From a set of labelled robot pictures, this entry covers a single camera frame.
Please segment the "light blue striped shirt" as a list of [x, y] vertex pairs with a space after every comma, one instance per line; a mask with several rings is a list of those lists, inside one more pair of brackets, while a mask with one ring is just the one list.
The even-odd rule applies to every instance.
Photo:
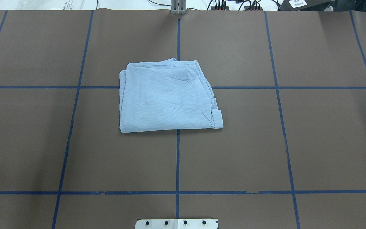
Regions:
[[212, 86], [197, 60], [129, 63], [119, 73], [122, 133], [223, 127]]

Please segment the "aluminium frame post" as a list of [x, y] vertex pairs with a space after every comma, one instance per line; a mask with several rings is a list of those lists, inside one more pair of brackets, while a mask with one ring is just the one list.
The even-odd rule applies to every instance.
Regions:
[[171, 14], [184, 15], [186, 12], [186, 0], [171, 0]]

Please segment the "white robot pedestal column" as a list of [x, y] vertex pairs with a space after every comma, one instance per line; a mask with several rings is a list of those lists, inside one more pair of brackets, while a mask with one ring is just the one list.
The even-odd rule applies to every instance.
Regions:
[[135, 229], [218, 229], [217, 219], [142, 219]]

